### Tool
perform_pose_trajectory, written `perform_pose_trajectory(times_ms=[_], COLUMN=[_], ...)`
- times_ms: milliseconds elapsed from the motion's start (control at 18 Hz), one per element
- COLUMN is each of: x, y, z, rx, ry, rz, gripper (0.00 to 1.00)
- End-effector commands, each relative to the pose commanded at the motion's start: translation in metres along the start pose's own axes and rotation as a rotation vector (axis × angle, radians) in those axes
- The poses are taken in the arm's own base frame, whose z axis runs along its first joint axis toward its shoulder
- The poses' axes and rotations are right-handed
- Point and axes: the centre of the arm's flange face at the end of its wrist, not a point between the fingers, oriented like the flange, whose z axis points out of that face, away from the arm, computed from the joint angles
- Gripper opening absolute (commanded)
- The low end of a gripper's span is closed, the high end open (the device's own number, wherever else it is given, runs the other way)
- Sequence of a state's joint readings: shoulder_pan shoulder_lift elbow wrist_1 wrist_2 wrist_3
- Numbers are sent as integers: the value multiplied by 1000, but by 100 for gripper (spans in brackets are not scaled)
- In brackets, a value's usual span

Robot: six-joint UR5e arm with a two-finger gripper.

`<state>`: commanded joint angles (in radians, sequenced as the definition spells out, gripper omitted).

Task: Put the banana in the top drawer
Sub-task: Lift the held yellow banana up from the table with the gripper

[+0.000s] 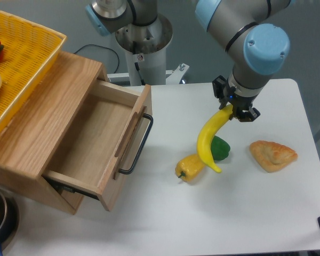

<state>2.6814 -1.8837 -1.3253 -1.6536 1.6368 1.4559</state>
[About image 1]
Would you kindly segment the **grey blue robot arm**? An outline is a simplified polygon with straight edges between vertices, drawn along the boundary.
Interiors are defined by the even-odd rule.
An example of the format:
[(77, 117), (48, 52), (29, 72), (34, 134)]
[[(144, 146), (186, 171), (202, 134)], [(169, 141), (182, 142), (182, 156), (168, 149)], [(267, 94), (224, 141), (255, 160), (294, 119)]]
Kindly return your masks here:
[[(259, 117), (253, 101), (290, 50), (286, 32), (266, 23), (290, 1), (195, 1), (195, 16), (233, 59), (229, 77), (217, 77), (213, 91), (222, 107), (231, 104), (231, 118), (252, 122)], [(101, 36), (114, 34), (124, 49), (130, 83), (163, 84), (164, 53), (173, 37), (168, 19), (156, 1), (93, 1), (86, 14)]]

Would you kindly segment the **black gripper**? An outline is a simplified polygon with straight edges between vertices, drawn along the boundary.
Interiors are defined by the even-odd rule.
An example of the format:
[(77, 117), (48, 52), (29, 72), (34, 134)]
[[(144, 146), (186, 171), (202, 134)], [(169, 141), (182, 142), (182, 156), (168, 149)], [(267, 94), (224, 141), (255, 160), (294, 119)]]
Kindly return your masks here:
[(253, 122), (260, 116), (260, 112), (253, 108), (253, 101), (257, 97), (242, 96), (237, 92), (236, 86), (231, 86), (231, 83), (223, 76), (218, 76), (212, 81), (214, 96), (219, 100), (219, 110), (222, 110), (227, 104), (232, 105), (232, 114), (240, 122)]

